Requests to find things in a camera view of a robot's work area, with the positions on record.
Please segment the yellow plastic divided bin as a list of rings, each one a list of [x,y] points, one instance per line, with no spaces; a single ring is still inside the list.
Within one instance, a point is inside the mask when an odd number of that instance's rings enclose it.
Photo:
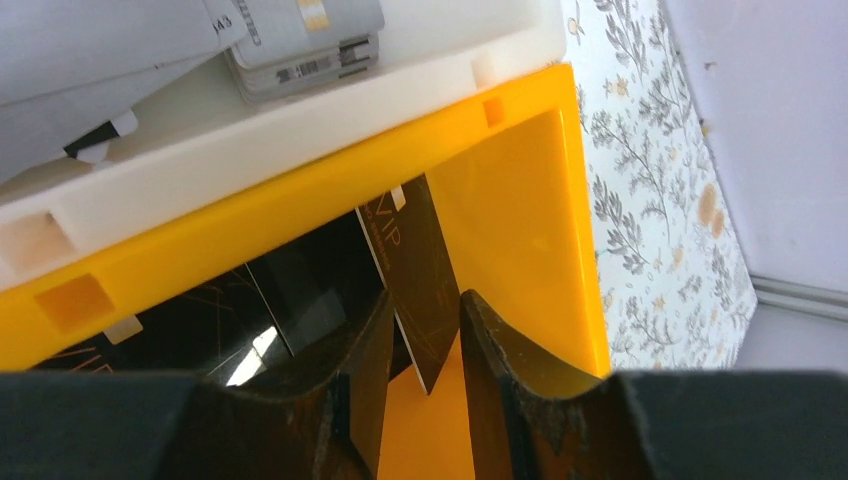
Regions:
[[[428,174],[459,283],[557,357],[611,369],[573,67],[332,153],[1,298],[1,378]]]

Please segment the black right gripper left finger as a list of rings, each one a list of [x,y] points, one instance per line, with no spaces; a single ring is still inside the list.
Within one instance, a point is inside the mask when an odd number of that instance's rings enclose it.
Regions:
[[[1,378],[5,479],[373,479],[392,362],[381,292],[239,386],[183,372]]]

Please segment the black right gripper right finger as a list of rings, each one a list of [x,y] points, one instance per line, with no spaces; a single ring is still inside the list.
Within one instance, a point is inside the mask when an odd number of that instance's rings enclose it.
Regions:
[[[476,291],[460,298],[480,479],[843,479],[847,377],[632,371],[557,358]]]

